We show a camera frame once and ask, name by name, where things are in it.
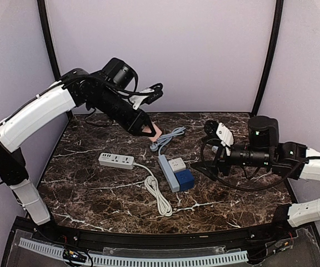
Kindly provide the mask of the white cube socket adapter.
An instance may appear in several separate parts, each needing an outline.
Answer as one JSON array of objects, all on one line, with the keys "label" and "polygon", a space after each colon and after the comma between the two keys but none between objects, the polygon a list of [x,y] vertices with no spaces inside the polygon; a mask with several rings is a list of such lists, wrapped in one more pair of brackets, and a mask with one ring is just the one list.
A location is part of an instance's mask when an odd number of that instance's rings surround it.
[{"label": "white cube socket adapter", "polygon": [[181,157],[173,160],[169,160],[168,163],[174,173],[177,173],[186,169],[186,164]]}]

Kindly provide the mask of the blue cube socket adapter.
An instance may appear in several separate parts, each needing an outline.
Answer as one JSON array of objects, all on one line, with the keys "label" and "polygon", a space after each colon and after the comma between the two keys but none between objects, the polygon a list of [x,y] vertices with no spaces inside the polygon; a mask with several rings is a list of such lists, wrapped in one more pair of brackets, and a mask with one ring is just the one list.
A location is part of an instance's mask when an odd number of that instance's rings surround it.
[{"label": "blue cube socket adapter", "polygon": [[179,183],[180,191],[187,191],[194,187],[194,177],[190,169],[185,169],[175,173],[175,177]]}]

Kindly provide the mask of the light blue power strip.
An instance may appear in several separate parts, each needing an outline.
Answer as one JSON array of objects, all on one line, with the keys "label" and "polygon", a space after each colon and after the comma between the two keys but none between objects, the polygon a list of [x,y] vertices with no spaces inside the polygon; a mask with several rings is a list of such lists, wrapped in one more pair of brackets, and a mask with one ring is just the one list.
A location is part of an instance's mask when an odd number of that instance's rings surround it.
[{"label": "light blue power strip", "polygon": [[161,170],[171,188],[172,192],[179,192],[179,183],[175,177],[175,173],[172,171],[168,159],[162,154],[162,149],[171,142],[171,140],[180,135],[184,135],[186,128],[184,126],[175,128],[171,133],[161,135],[156,142],[150,145],[150,149],[153,152],[158,152],[158,163]]}]

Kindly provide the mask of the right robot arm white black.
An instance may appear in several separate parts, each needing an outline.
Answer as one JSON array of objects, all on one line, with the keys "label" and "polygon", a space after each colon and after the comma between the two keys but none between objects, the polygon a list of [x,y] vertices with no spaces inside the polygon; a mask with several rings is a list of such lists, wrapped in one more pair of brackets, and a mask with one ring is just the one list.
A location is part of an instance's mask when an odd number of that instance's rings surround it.
[{"label": "right robot arm white black", "polygon": [[[200,150],[201,160],[191,167],[213,181],[244,192],[263,191],[286,181],[304,179],[320,181],[320,152],[296,142],[279,142],[275,118],[255,116],[248,120],[248,144],[235,144],[233,133],[223,124],[206,121],[206,136]],[[257,188],[234,186],[219,178],[229,176],[232,166],[265,168],[280,180]]]}]

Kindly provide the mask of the pink charger plug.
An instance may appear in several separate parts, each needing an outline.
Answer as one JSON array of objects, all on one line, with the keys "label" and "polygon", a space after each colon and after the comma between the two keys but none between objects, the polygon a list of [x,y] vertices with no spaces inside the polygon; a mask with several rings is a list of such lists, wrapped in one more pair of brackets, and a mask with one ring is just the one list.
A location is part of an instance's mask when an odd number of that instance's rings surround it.
[{"label": "pink charger plug", "polygon": [[162,131],[155,123],[153,123],[153,127],[154,127],[154,129],[156,131],[156,134],[153,137],[150,137],[149,139],[152,142],[156,142],[159,139],[159,137],[162,135]]}]

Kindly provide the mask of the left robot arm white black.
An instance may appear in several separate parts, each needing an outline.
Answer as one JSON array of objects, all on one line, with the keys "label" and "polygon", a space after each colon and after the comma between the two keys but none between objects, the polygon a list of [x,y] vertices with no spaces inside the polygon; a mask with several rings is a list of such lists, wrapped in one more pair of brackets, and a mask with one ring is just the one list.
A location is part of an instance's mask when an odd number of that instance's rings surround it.
[{"label": "left robot arm white black", "polygon": [[75,68],[0,121],[1,183],[12,190],[36,225],[47,224],[52,217],[29,179],[21,144],[59,115],[82,105],[103,112],[133,136],[154,137],[158,130],[140,105],[162,97],[163,85],[130,91],[132,80],[138,81],[136,71],[118,58],[93,73]]}]

